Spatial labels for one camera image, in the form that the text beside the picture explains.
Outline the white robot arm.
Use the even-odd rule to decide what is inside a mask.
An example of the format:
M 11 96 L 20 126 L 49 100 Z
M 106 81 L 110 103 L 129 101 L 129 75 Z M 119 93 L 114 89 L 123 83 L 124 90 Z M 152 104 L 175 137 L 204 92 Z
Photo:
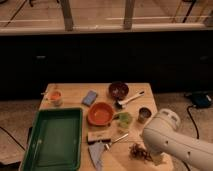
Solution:
M 165 152 L 200 171 L 213 171 L 213 143 L 178 133 L 180 123 L 172 110 L 159 110 L 142 131 L 147 150 L 152 154 Z

